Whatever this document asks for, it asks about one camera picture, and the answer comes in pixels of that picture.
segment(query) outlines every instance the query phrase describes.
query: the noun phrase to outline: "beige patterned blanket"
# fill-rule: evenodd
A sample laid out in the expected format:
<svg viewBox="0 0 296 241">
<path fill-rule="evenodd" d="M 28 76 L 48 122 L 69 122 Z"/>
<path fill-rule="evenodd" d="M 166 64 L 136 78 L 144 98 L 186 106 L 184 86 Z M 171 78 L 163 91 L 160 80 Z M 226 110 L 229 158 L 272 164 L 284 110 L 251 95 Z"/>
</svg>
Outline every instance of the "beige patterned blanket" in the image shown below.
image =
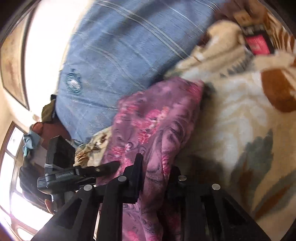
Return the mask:
<svg viewBox="0 0 296 241">
<path fill-rule="evenodd" d="M 265 24 L 274 55 L 253 56 L 239 26 L 223 20 L 166 77 L 207 83 L 196 129 L 176 160 L 181 172 L 223 186 L 280 240 L 296 218 L 296 48 L 270 13 Z"/>
</svg>

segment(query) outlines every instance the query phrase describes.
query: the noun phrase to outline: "screw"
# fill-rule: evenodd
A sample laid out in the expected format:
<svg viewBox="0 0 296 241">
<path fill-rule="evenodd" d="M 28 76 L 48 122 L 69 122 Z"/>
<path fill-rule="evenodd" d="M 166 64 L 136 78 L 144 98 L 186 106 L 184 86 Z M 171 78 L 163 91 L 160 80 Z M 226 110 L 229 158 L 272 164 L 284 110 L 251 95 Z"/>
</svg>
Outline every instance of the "screw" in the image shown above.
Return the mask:
<svg viewBox="0 0 296 241">
<path fill-rule="evenodd" d="M 120 181 L 120 182 L 125 182 L 126 181 L 126 176 L 119 176 L 117 178 L 117 180 Z"/>
<path fill-rule="evenodd" d="M 183 181 L 187 180 L 187 177 L 185 175 L 180 175 L 180 176 L 178 176 L 178 180 L 183 182 Z"/>
<path fill-rule="evenodd" d="M 92 185 L 87 184 L 83 187 L 84 191 L 90 191 L 92 189 Z"/>
<path fill-rule="evenodd" d="M 219 184 L 213 184 L 212 185 L 212 188 L 214 189 L 214 190 L 219 190 L 221 187 L 220 187 L 220 185 Z"/>
</svg>

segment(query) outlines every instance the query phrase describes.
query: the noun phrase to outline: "pink floral blanket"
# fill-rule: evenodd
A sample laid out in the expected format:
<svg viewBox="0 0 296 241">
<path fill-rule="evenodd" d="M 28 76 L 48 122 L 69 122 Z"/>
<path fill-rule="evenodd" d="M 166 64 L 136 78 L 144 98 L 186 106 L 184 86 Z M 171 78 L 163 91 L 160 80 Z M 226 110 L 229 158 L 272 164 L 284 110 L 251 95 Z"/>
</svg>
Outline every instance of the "pink floral blanket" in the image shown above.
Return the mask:
<svg viewBox="0 0 296 241">
<path fill-rule="evenodd" d="M 180 239 L 178 211 L 164 204 L 164 193 L 175 156 L 193 131 L 203 85 L 177 77 L 119 101 L 101 163 L 120 161 L 121 165 L 115 175 L 98 184 L 121 175 L 137 153 L 144 156 L 143 191 L 136 204 L 123 205 L 124 241 Z"/>
</svg>

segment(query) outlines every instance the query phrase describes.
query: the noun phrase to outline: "blue cloth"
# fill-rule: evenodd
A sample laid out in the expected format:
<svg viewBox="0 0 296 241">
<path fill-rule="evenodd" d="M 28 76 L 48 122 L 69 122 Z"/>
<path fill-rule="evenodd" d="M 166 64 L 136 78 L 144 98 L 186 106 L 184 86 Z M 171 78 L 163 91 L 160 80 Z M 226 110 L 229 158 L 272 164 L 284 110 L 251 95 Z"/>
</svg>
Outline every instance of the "blue cloth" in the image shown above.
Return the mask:
<svg viewBox="0 0 296 241">
<path fill-rule="evenodd" d="M 30 150 L 36 148 L 40 141 L 40 136 L 33 131 L 29 131 L 27 135 L 23 135 L 22 140 L 24 141 L 24 146 L 22 147 L 22 151 L 24 153 L 24 157 L 26 157 Z"/>
<path fill-rule="evenodd" d="M 224 1 L 96 0 L 59 75 L 56 113 L 71 138 L 87 142 L 112 125 L 117 101 L 186 58 Z"/>
</svg>

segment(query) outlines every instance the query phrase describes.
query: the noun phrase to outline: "window frame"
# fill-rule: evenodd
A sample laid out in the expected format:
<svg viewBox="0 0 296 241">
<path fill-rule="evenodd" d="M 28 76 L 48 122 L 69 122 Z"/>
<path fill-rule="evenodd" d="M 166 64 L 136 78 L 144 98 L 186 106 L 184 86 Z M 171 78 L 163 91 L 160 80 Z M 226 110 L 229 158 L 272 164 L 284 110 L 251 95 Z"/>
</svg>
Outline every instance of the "window frame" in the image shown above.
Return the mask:
<svg viewBox="0 0 296 241">
<path fill-rule="evenodd" d="M 8 150 L 7 150 L 7 144 L 10 140 L 10 137 L 13 133 L 14 128 L 18 128 L 20 131 L 22 131 L 24 134 L 26 134 L 26 132 L 19 127 L 15 122 L 12 122 L 7 130 L 7 133 L 4 137 L 1 149 L 0 149 L 0 173 L 1 173 L 1 168 L 2 168 L 2 162 L 3 162 L 3 158 L 5 153 L 7 153 L 10 157 L 12 157 L 14 159 L 14 169 L 13 169 L 13 174 L 12 174 L 12 179 L 10 181 L 10 189 L 9 189 L 9 204 L 10 204 L 10 210 L 9 213 L 0 205 L 0 209 L 6 213 L 10 218 L 11 218 L 11 225 L 9 225 L 11 231 L 13 231 L 13 233 L 15 234 L 15 236 L 22 241 L 22 239 L 19 237 L 17 229 L 21 228 L 23 230 L 25 230 L 26 232 L 28 232 L 31 235 L 35 235 L 37 233 L 37 230 L 29 227 L 28 225 L 24 224 L 23 222 L 19 221 L 18 219 L 16 219 L 13 214 L 11 213 L 11 199 L 12 199 L 12 193 L 15 192 L 16 194 L 20 195 L 22 197 L 22 193 L 20 193 L 18 190 L 16 190 L 16 182 L 17 182 L 17 177 L 18 177 L 18 173 L 19 173 L 19 167 L 17 166 L 17 156 L 19 155 L 19 152 L 22 151 L 22 142 L 20 143 L 17 153 L 15 156 L 13 156 Z"/>
</svg>

